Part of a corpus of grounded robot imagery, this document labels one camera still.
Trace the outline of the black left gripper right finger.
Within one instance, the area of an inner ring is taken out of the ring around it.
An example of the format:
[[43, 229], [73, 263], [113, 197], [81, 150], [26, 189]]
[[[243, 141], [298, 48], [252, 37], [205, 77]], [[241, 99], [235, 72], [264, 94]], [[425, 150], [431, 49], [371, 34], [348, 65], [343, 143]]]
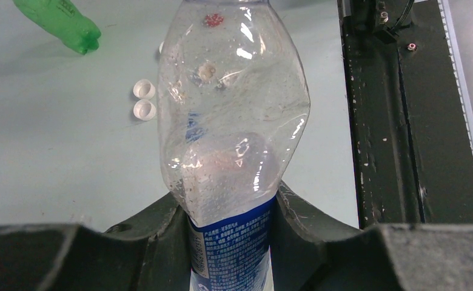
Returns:
[[276, 290], [473, 290], [473, 224], [351, 227], [285, 183], [271, 230]]

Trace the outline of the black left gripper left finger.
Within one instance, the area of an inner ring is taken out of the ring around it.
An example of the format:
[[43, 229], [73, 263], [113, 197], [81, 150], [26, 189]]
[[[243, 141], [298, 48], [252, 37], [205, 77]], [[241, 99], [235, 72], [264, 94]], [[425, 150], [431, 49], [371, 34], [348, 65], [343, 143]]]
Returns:
[[0, 225], [0, 290], [188, 290], [187, 216], [168, 194], [98, 232]]

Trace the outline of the clear crushed plastic bottle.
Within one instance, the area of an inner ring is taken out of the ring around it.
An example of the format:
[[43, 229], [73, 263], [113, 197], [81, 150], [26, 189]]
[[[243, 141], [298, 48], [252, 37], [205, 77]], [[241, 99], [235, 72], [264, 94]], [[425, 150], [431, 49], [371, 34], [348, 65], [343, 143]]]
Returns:
[[[206, 27], [212, 13], [224, 22]], [[268, 1], [183, 1], [157, 92], [161, 173], [188, 216], [193, 290], [266, 290], [275, 195], [310, 113], [290, 34]]]

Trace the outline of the green plastic bottle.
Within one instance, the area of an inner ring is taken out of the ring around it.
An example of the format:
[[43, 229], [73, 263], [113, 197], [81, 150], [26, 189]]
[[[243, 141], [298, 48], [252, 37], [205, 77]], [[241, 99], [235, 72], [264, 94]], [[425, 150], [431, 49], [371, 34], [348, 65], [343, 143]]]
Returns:
[[99, 27], [69, 0], [14, 0], [16, 8], [80, 55], [99, 48]]

